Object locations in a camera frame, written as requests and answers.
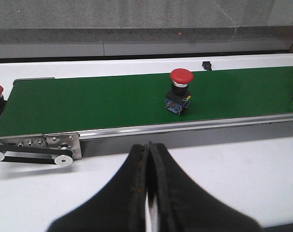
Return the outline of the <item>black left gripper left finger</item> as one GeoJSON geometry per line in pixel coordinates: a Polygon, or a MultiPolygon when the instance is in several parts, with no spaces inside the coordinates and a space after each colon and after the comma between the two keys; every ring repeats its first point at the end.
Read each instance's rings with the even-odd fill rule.
{"type": "Polygon", "coordinates": [[[133,145],[113,178],[91,199],[55,220],[50,232],[144,232],[147,151],[133,145]]]}

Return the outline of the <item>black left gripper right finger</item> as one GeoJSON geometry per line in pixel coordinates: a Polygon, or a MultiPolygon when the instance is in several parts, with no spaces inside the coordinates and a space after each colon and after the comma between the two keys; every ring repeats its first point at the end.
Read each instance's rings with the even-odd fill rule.
{"type": "Polygon", "coordinates": [[[217,200],[176,163],[164,144],[149,144],[149,182],[159,232],[260,232],[254,219],[217,200]]]}

